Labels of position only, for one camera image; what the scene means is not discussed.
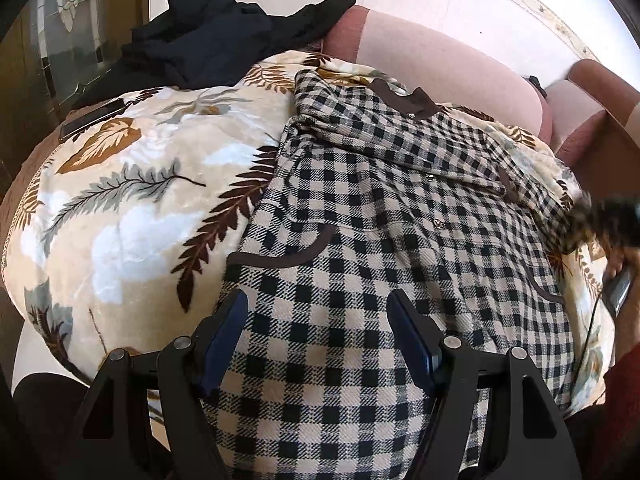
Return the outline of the person's right hand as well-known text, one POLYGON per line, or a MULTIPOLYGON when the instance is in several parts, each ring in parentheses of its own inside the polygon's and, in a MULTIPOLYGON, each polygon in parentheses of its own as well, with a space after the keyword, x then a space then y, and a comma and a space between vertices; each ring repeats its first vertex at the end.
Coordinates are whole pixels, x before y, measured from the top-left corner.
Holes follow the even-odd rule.
POLYGON ((605 277, 615 278, 624 269, 628 269, 632 277, 626 300, 615 321, 615 362, 619 363, 639 344, 639 249, 614 247, 608 243, 602 245, 608 258, 605 277))

